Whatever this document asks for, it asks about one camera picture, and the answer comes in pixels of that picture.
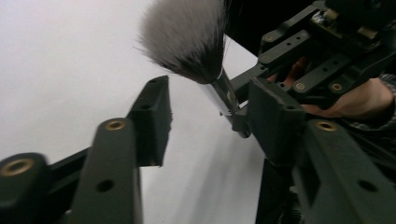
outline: white surface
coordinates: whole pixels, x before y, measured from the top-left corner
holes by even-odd
[[[0,2],[0,159],[39,152],[54,163],[124,117],[147,81],[168,75],[139,50],[148,0]],[[228,42],[230,77],[254,55]],[[194,82],[170,75],[164,167],[142,168],[146,224],[254,223],[263,153],[242,139]]]

